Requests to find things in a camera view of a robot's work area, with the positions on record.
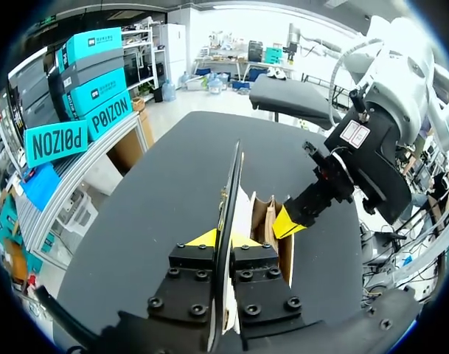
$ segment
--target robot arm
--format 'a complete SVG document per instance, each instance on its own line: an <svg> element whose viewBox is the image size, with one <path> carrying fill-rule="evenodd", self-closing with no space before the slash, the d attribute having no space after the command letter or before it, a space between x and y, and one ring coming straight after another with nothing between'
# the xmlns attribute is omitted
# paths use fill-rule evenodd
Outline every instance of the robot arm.
<svg viewBox="0 0 449 354"><path fill-rule="evenodd" d="M364 209L369 214L377 209L393 224L411 200L410 189L395 167L396 146L412 144L427 116L438 144L444 151L449 150L449 103L441 109L434 91L431 43L423 39L426 34L407 18L397 18L382 27L384 31L375 32L385 33L384 38L372 37L364 44L357 44L337 62L333 80L343 63L350 70L357 68L360 60L363 71L357 74L362 78L349 95L353 106L324 142L329 156L323 157L313 147L304 146L318 165L315 169L318 181L285 203L291 223L279 228L277 237L286 236L294 224L312 225L332 199L351 202L355 185L366 196ZM383 46L377 48L373 60L357 53L376 43Z"/></svg>

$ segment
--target ceiling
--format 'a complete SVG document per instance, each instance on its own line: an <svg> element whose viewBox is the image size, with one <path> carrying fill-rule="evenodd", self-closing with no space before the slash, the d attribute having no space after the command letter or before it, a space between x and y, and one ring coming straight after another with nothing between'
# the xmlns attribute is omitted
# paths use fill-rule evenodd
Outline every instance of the ceiling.
<svg viewBox="0 0 449 354"><path fill-rule="evenodd" d="M58 15L65 18L85 11L98 11L106 9L142 9L155 11L168 11L177 6L193 4L198 9L209 8L217 3L245 3L249 1L226 0L57 0L46 9L47 15ZM391 0L259 0L253 1L266 4L279 4L292 7L305 12L315 13L333 21L337 21L357 32L366 33L369 21L366 15L381 15L392 20L400 14Z"/></svg>

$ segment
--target black screw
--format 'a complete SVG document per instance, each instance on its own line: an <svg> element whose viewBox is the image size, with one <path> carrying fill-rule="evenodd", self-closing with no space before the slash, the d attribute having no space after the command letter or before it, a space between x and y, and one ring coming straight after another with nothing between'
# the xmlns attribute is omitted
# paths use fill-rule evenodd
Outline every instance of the black screw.
<svg viewBox="0 0 449 354"><path fill-rule="evenodd" d="M287 300L285 305L288 310L295 311L301 307L301 301L299 301L299 298L297 296L293 296Z"/></svg>
<svg viewBox="0 0 449 354"><path fill-rule="evenodd" d="M206 313L206 307L204 307L203 305L200 304L195 304L192 305L191 308L189 308L189 312L191 313L192 316L202 316Z"/></svg>
<svg viewBox="0 0 449 354"><path fill-rule="evenodd" d="M391 326L393 325L393 322L389 319L382 319L380 322L380 328L382 330L389 330Z"/></svg>
<svg viewBox="0 0 449 354"><path fill-rule="evenodd" d="M242 271L240 273L240 279L244 282L248 282L253 276L254 273L252 271Z"/></svg>
<svg viewBox="0 0 449 354"><path fill-rule="evenodd" d="M160 297L151 297L147 301L149 308L161 308L164 305L164 302Z"/></svg>
<svg viewBox="0 0 449 354"><path fill-rule="evenodd" d="M180 269L178 269L178 268L168 268L167 274L168 274L168 276L170 278L178 278L178 277L180 277Z"/></svg>
<svg viewBox="0 0 449 354"><path fill-rule="evenodd" d="M244 313L247 316L259 316L259 313L261 310L262 310L262 308L260 307L260 305L251 304L251 305L247 305L244 308Z"/></svg>
<svg viewBox="0 0 449 354"><path fill-rule="evenodd" d="M281 274L281 271L277 267L268 269L267 275L269 278L277 278Z"/></svg>
<svg viewBox="0 0 449 354"><path fill-rule="evenodd" d="M203 271L203 270L196 271L195 277L196 277L196 280L202 282L202 281L206 280L206 278L208 277L208 272Z"/></svg>
<svg viewBox="0 0 449 354"><path fill-rule="evenodd" d="M369 308L366 309L366 312L369 314L369 316L374 316L376 310L377 310L376 308L370 306Z"/></svg>

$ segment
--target label sticker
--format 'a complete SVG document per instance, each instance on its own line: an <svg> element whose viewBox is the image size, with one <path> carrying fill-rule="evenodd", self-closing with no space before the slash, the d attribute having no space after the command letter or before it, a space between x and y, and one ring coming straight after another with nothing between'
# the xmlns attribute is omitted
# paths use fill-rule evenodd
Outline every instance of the label sticker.
<svg viewBox="0 0 449 354"><path fill-rule="evenodd" d="M342 131L341 138L358 149L369 134L370 130L367 127L355 120L351 120L344 131Z"/></svg>
<svg viewBox="0 0 449 354"><path fill-rule="evenodd" d="M67 87L70 86L72 84L72 78L71 77L67 77L64 81L63 81L63 87Z"/></svg>
<svg viewBox="0 0 449 354"><path fill-rule="evenodd" d="M341 138L346 142L350 142L350 139L354 136L358 127L360 127L360 124L358 124L355 120L351 120L342 132Z"/></svg>
<svg viewBox="0 0 449 354"><path fill-rule="evenodd" d="M367 138L369 133L370 133L370 130L367 127L364 127L363 125L361 125L360 127L358 127L354 136L350 140L350 144L354 148L358 149L363 144L363 142L365 141L365 139Z"/></svg>
<svg viewBox="0 0 449 354"><path fill-rule="evenodd" d="M63 69L67 69L69 67L69 58L67 57L67 43L62 45L62 49L60 50L62 53L62 61L63 61Z"/></svg>

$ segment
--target white tube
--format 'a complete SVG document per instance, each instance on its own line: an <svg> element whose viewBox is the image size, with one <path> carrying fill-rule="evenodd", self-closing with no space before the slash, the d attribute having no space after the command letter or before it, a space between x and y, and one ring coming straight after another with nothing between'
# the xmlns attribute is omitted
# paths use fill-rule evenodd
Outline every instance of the white tube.
<svg viewBox="0 0 449 354"><path fill-rule="evenodd" d="M383 40L379 39L379 38L372 38L366 42L362 42L357 44L356 46L348 49L340 58L339 60L337 60L337 63L334 66L333 69L333 74L330 78L330 84L329 84L329 97L327 98L327 102L329 103L329 120L330 123L333 125L333 127L335 127L335 122L334 122L334 116L333 116L333 94L334 94L334 82L335 82L335 76L337 75L337 71L339 70L339 68L341 67L342 63L344 62L344 59L348 56L351 55L353 52L355 52L356 50L359 50L361 48L364 48L365 46L369 46L372 44L376 44L376 43L381 43L383 42Z"/></svg>

